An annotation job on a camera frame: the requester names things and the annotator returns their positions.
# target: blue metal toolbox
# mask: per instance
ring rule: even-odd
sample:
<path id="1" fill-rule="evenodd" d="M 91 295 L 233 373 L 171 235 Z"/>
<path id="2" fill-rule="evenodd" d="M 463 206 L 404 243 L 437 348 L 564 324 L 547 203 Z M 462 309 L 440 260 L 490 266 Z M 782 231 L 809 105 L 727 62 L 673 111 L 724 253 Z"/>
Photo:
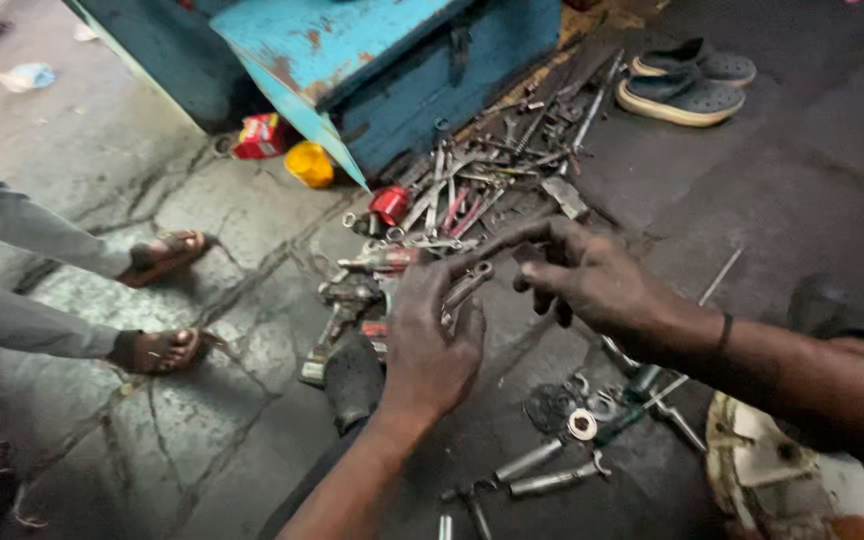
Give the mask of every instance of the blue metal toolbox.
<path id="1" fill-rule="evenodd" d="M 556 47 L 559 0 L 244 0 L 211 26 L 276 110 L 363 187 Z"/>

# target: hand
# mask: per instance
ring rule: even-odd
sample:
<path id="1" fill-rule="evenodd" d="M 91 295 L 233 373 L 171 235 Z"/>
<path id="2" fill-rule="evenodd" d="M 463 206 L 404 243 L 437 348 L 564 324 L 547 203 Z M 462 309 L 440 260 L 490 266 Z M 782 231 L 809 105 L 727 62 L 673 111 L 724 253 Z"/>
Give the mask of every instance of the hand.
<path id="1" fill-rule="evenodd" d="M 441 322 L 450 281 L 445 261 L 413 263 L 402 276 L 389 319 L 388 373 L 380 410 L 431 426 L 472 386 L 482 363 L 485 315 L 482 303 L 470 298 L 450 336 Z"/>
<path id="2" fill-rule="evenodd" d="M 596 332 L 614 338 L 654 337 L 697 305 L 662 284 L 606 234 L 565 217 L 527 224 L 503 238 L 506 245 L 547 242 L 545 260 L 522 264 L 515 288 L 534 289 L 535 311 L 546 313 L 558 297 L 556 316 L 569 325 L 572 313 Z"/>

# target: gray trousers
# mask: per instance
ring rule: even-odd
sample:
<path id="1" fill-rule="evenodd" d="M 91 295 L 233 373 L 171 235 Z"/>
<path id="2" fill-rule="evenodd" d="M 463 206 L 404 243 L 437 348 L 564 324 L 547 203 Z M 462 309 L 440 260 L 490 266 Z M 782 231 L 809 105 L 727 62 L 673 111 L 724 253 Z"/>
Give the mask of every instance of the gray trousers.
<path id="1" fill-rule="evenodd" d="M 0 181 L 0 241 L 65 264 L 114 278 L 132 258 L 105 240 L 35 204 Z M 112 352 L 119 330 L 93 325 L 34 300 L 0 290 L 0 347 L 71 359 Z"/>

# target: red cardboard box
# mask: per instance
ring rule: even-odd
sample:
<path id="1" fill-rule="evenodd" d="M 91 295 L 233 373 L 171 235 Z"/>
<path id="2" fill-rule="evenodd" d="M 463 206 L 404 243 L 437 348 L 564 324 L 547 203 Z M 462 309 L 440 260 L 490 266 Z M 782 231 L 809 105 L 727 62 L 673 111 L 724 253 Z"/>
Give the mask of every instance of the red cardboard box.
<path id="1" fill-rule="evenodd" d="M 239 160 L 265 160 L 285 153 L 288 124 L 275 112 L 248 116 L 242 120 L 239 140 L 230 152 Z"/>

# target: black shoe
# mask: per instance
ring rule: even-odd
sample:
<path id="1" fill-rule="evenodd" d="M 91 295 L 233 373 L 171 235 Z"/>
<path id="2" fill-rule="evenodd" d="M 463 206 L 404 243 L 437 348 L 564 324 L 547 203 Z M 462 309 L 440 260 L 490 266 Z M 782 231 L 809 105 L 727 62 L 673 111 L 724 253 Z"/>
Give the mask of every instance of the black shoe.
<path id="1" fill-rule="evenodd" d="M 829 274 L 807 276 L 792 293 L 788 325 L 817 339 L 864 339 L 864 294 L 850 293 Z"/>
<path id="2" fill-rule="evenodd" d="M 619 107 L 642 115 L 693 128 L 714 126 L 738 113 L 745 103 L 741 88 L 703 79 L 691 65 L 657 76 L 636 75 L 618 83 Z"/>
<path id="3" fill-rule="evenodd" d="M 385 377 L 372 342 L 359 332 L 345 339 L 325 364 L 325 395 L 343 436 L 375 412 Z"/>
<path id="4" fill-rule="evenodd" d="M 667 51 L 648 51 L 634 57 L 629 69 L 635 75 L 666 75 L 678 69 L 698 66 L 702 77 L 731 87 L 744 87 L 756 78 L 756 64 L 749 58 L 714 50 L 697 37 Z"/>

